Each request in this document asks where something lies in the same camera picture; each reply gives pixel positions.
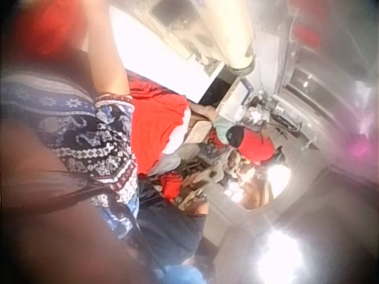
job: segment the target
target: red object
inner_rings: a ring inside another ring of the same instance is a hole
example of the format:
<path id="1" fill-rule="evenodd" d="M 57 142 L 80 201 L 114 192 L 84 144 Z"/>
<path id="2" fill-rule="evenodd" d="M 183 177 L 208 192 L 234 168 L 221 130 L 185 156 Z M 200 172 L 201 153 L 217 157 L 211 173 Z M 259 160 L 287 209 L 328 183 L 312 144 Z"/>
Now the red object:
<path id="1" fill-rule="evenodd" d="M 290 4 L 300 10 L 302 14 L 324 20 L 329 12 L 327 0 L 290 0 Z"/>
<path id="2" fill-rule="evenodd" d="M 13 41 L 21 59 L 62 60 L 85 32 L 80 0 L 39 0 L 18 15 Z"/>
<path id="3" fill-rule="evenodd" d="M 174 199 L 178 197 L 180 188 L 183 183 L 183 178 L 177 173 L 167 173 L 160 177 L 162 184 L 162 193 L 167 199 Z"/>
<path id="4" fill-rule="evenodd" d="M 301 43 L 313 49 L 319 49 L 321 46 L 321 35 L 304 25 L 296 25 L 294 28 L 294 36 Z"/>
<path id="5" fill-rule="evenodd" d="M 80 41 L 85 36 L 80 4 L 80 0 L 40 0 L 21 14 L 16 20 L 15 40 L 22 58 L 64 59 L 74 38 Z M 140 76 L 129 75 L 129 86 L 135 106 L 131 147 L 138 173 L 147 173 L 159 160 L 171 132 L 183 123 L 188 102 Z"/>
<path id="6" fill-rule="evenodd" d="M 258 133 L 245 128 L 239 152 L 250 161 L 268 160 L 275 153 L 275 147 L 269 138 L 262 138 Z"/>
<path id="7" fill-rule="evenodd" d="M 225 144 L 222 143 L 220 141 L 219 137 L 217 136 L 217 132 L 216 132 L 216 129 L 214 127 L 209 132 L 208 143 L 213 144 L 215 146 L 215 148 L 217 148 L 217 149 L 221 149 L 225 146 Z"/>
<path id="8" fill-rule="evenodd" d="M 138 173 L 147 173 L 159 160 L 175 127 L 183 124 L 186 97 L 151 80 L 128 75 L 135 110 L 131 124 L 131 147 Z"/>

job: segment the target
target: dark hair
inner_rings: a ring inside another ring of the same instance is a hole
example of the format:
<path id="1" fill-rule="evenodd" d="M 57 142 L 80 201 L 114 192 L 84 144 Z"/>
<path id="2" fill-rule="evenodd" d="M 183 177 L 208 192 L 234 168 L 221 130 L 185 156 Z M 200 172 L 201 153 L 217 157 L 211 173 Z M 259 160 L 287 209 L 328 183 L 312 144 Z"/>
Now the dark hair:
<path id="1" fill-rule="evenodd" d="M 228 129 L 226 138 L 228 143 L 234 148 L 238 148 L 243 140 L 245 128 L 242 125 L 235 125 Z"/>

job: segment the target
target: patterned shirt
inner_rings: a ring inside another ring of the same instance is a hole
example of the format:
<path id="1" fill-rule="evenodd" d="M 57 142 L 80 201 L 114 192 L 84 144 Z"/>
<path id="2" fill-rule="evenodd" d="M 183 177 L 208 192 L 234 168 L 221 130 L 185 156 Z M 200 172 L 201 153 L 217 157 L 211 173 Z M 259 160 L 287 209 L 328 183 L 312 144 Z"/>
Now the patterned shirt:
<path id="1" fill-rule="evenodd" d="M 118 193 L 137 216 L 137 163 L 130 145 L 134 106 L 130 96 L 92 99 L 71 81 L 46 72 L 18 70 L 1 79 L 2 116 L 27 124 L 72 173 L 84 174 Z M 106 195 L 92 198 L 119 237 L 131 229 L 109 210 Z"/>

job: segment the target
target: light blue clothing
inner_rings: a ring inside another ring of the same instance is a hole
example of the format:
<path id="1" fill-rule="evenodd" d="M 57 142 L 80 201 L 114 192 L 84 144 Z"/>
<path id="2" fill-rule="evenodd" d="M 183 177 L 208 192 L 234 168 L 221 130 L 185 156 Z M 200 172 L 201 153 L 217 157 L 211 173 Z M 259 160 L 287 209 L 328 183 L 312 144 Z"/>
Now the light blue clothing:
<path id="1" fill-rule="evenodd" d="M 228 144 L 226 133 L 232 126 L 234 126 L 234 123 L 220 115 L 217 116 L 213 122 L 213 127 L 216 129 L 217 137 L 225 145 Z"/>
<path id="2" fill-rule="evenodd" d="M 207 284 L 201 272 L 194 266 L 166 266 L 167 273 L 156 270 L 162 284 Z"/>

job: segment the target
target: red cap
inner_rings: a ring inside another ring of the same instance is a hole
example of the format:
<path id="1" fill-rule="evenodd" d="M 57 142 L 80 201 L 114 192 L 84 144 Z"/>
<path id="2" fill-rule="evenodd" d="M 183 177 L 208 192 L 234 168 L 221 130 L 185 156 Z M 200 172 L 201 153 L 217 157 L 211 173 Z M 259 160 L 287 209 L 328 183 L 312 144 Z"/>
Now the red cap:
<path id="1" fill-rule="evenodd" d="M 265 161 L 275 153 L 275 147 L 271 139 L 262 138 L 261 135 L 247 128 L 243 132 L 243 140 L 238 150 L 241 155 L 253 163 Z"/>

